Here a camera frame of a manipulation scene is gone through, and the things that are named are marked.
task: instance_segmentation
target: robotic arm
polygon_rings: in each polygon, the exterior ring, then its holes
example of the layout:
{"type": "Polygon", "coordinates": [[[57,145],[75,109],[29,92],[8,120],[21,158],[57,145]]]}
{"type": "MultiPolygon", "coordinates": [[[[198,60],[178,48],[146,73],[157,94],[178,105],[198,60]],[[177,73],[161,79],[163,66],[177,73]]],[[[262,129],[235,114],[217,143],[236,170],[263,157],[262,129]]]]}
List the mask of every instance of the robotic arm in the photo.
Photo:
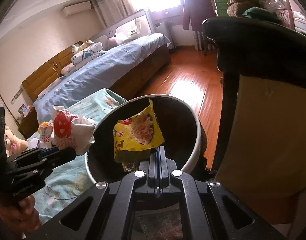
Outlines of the robotic arm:
{"type": "MultiPolygon", "coordinates": [[[[16,203],[45,186],[52,169],[75,158],[73,148],[32,149],[6,157],[0,108],[0,202],[16,203]]],[[[201,182],[178,170],[160,146],[121,181],[100,181],[27,239],[131,239],[137,201],[163,208],[179,203],[184,239],[279,240],[284,237],[218,181],[201,182]]],[[[13,239],[0,219],[0,239],[13,239]]]]}

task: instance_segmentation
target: red smiley face logo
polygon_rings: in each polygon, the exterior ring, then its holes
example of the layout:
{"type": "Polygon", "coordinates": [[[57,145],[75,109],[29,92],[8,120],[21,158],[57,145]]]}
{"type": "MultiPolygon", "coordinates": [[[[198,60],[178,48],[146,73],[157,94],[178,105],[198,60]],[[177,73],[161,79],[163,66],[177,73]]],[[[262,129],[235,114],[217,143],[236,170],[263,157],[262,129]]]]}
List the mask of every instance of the red smiley face logo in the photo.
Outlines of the red smiley face logo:
{"type": "Polygon", "coordinates": [[[71,121],[75,116],[67,120],[66,115],[58,111],[58,115],[54,119],[54,133],[58,138],[69,137],[71,135],[71,121]]]}

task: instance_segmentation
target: food wrapper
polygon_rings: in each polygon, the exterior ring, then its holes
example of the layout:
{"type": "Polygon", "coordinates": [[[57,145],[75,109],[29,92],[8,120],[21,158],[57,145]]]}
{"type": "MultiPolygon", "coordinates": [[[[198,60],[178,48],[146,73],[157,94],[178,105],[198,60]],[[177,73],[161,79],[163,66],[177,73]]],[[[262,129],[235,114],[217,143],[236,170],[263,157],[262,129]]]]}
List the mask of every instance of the food wrapper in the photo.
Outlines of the food wrapper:
{"type": "Polygon", "coordinates": [[[60,150],[71,146],[77,155],[85,154],[94,143],[95,121],[83,115],[71,114],[63,106],[53,106],[51,117],[55,145],[60,150]]]}
{"type": "Polygon", "coordinates": [[[150,99],[149,103],[142,112],[114,126],[114,161],[123,163],[124,169],[149,158],[150,149],[164,142],[150,99]]]}
{"type": "Polygon", "coordinates": [[[42,122],[42,123],[39,125],[38,134],[40,134],[40,129],[41,129],[41,127],[48,126],[48,125],[50,125],[48,122],[42,122]]]}
{"type": "Polygon", "coordinates": [[[39,127],[39,134],[40,134],[39,148],[49,149],[52,147],[51,143],[52,132],[53,132],[53,127],[51,124],[39,127]]]}

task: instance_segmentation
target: screw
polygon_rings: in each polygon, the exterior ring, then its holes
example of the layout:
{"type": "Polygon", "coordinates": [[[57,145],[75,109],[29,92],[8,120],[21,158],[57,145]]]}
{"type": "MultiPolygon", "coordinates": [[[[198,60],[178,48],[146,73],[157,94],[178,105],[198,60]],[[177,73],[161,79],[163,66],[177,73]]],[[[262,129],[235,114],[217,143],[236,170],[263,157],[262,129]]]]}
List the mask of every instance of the screw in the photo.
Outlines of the screw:
{"type": "Polygon", "coordinates": [[[172,175],[175,176],[175,177],[179,177],[181,176],[183,173],[181,170],[173,170],[172,171],[172,175]]]}
{"type": "Polygon", "coordinates": [[[143,177],[145,175],[145,171],[136,171],[134,172],[134,175],[139,178],[143,177]]]}
{"type": "Polygon", "coordinates": [[[217,181],[217,180],[211,180],[211,181],[209,182],[209,185],[210,185],[211,187],[219,187],[221,184],[220,184],[219,181],[217,181]]]}
{"type": "Polygon", "coordinates": [[[96,187],[97,187],[98,189],[105,188],[106,186],[107,186],[107,184],[106,184],[106,182],[104,182],[104,181],[100,181],[100,182],[96,183],[96,187]]]}

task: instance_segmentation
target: wooden headboard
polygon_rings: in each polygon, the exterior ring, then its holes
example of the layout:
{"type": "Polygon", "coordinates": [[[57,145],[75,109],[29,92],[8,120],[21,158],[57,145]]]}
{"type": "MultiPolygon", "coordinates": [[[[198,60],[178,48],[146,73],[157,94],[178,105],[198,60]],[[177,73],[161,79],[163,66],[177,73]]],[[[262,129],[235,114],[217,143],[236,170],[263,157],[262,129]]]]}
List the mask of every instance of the wooden headboard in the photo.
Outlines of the wooden headboard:
{"type": "Polygon", "coordinates": [[[61,70],[71,62],[72,56],[72,46],[70,46],[45,62],[22,82],[23,88],[33,102],[48,85],[62,76],[61,70]]]}

